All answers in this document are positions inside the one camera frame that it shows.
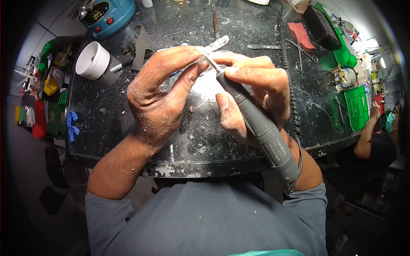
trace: grey shirt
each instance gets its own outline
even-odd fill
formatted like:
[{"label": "grey shirt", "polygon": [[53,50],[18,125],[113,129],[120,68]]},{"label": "grey shirt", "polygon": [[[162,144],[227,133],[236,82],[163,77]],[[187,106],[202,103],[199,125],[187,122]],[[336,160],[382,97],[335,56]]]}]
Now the grey shirt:
[{"label": "grey shirt", "polygon": [[91,193],[85,209],[92,255],[221,255],[296,249],[327,255],[322,183],[280,204],[248,183],[176,184],[128,221],[131,201]]}]

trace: blue machine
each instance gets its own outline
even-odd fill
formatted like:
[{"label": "blue machine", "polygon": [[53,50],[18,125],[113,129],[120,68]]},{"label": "blue machine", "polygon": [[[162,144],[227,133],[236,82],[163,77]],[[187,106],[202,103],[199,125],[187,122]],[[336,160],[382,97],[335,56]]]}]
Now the blue machine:
[{"label": "blue machine", "polygon": [[134,0],[79,0],[72,15],[77,17],[97,40],[122,28],[135,13]]}]

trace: coiled cord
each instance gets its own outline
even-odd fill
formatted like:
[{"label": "coiled cord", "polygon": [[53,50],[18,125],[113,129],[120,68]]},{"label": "coiled cord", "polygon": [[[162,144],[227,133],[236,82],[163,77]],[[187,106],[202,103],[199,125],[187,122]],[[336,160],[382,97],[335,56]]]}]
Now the coiled cord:
[{"label": "coiled cord", "polygon": [[289,84],[289,107],[290,107],[290,121],[293,126],[292,135],[298,143],[299,146],[299,167],[298,167],[298,177],[289,184],[288,189],[286,190],[286,194],[290,195],[295,190],[296,181],[298,180],[301,172],[302,172],[302,165],[303,165],[303,154],[302,154],[302,146],[299,137],[302,134],[301,130],[301,122],[299,118],[298,106],[296,105],[296,97],[293,92],[293,83],[289,73],[289,62],[287,60],[286,54],[286,47],[285,47],[285,36],[283,35],[283,19],[282,19],[282,12],[283,12],[283,3],[280,0],[276,0],[273,3],[279,2],[280,3],[280,13],[278,16],[278,25],[279,25],[279,35],[280,35],[280,50],[282,52],[282,61],[283,61],[283,69],[287,72],[287,79]]},{"label": "coiled cord", "polygon": [[278,16],[279,35],[280,35],[280,50],[282,52],[283,69],[287,72],[287,79],[289,84],[289,107],[290,107],[290,122],[293,125],[293,133],[300,137],[302,134],[301,122],[299,118],[298,106],[296,105],[296,97],[293,91],[293,83],[289,73],[289,62],[287,60],[285,36],[283,35],[283,3],[280,0],[276,0],[273,3],[278,2],[280,4],[280,13]]}]

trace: face mask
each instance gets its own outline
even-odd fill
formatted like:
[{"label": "face mask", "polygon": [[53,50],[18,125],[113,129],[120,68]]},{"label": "face mask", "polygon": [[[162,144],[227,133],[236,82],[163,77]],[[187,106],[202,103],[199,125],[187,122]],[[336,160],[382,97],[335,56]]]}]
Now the face mask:
[{"label": "face mask", "polygon": [[393,112],[391,112],[388,116],[387,116],[387,123],[390,123],[390,125],[393,123],[393,121],[396,119],[396,116],[393,114]]}]

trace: grey handpiece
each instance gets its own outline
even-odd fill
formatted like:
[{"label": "grey handpiece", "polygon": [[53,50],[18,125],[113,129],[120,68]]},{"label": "grey handpiece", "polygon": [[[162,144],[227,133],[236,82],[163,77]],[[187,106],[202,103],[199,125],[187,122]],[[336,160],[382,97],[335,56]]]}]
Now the grey handpiece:
[{"label": "grey handpiece", "polygon": [[223,70],[217,70],[216,80],[235,99],[248,131],[263,149],[269,165],[277,171],[281,182],[290,183],[296,180],[296,162],[265,109],[240,83],[228,79]]}]

